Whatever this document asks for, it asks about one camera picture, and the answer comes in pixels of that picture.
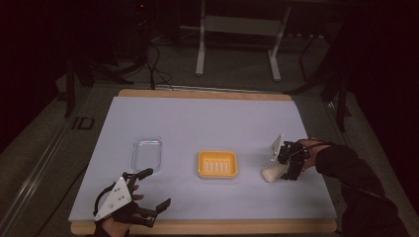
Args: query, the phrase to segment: orange tray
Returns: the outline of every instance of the orange tray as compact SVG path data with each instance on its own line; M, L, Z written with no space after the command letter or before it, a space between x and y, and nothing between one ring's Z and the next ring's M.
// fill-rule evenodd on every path
M232 179L237 176L237 158L231 151L202 151L198 158L198 174L208 179Z

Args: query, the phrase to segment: robotic glove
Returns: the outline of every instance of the robotic glove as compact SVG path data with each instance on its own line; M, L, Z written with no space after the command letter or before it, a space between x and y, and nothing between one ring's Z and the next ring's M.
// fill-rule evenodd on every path
M96 220L96 231L94 236L109 236L102 228L102 223L109 217L112 217L114 221L121 223L144 225L149 228L153 227L157 215L169 207L171 199L166 199L157 205L155 210L151 210L139 207L132 196L135 181L142 180L152 174L152 169L146 169L137 174L123 173L115 184L107 187L99 194L95 202L95 211L93 212ZM102 207L98 210L99 201L107 192L111 193L108 195Z

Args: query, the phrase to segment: white mount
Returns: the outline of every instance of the white mount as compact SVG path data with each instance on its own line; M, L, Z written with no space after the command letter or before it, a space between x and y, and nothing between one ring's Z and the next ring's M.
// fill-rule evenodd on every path
M130 202L131 197L126 185L126 180L123 177L120 177L96 214L95 220L98 221L106 217Z
M272 159L271 159L271 161L276 161L278 155L280 154L281 142L283 141L283 136L284 135L281 133L277 137L277 139L275 139L274 143L272 143L271 148L272 148L273 153L272 153Z

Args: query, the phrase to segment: floor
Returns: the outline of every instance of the floor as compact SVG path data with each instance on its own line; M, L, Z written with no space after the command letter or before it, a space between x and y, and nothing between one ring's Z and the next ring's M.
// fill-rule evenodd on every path
M225 35L209 36L205 73L195 75L198 55L198 34L183 32L180 44L164 36L152 39L148 58L155 64L154 79L158 90L210 90L281 94L304 83L298 57L306 40L286 37L277 56L283 79L272 80L267 49L268 43L248 44L226 39ZM317 39L304 57L307 71L312 72L327 50L327 43ZM101 127L113 96L123 88L149 89L147 67L124 75L134 82L122 85L97 74L92 88L76 87L76 107L65 118L65 103L52 101L41 114L0 155L1 236L73 236L68 215L81 184L83 172L95 148ZM64 77L57 86L65 91ZM400 217L411 236L419 236L419 218L398 184L376 136L357 105L348 95L345 118L346 132L335 123L333 105L321 102L322 85L293 99L301 113L308 136L316 136L354 148L367 160L381 178L389 198L400 210ZM94 119L91 129L79 129L77 119ZM325 178L338 216L345 209L339 184ZM276 234L275 236L337 236L336 234Z

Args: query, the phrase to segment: table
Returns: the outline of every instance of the table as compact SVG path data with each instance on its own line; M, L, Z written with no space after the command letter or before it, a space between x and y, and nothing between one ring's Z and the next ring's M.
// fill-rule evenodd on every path
M111 105L71 210L74 234L94 232L96 196L123 171L131 173L133 140L151 133L163 139L162 165L139 183L145 194L140 206L154 208L166 198L171 198L172 204L158 216L153 228L132 226L132 234L336 230L333 203L322 176L314 169L296 182L269 184L260 175L272 165L270 146L279 133L286 140L306 137L289 96L122 90ZM234 151L238 176L233 180L199 178L197 155L203 149Z

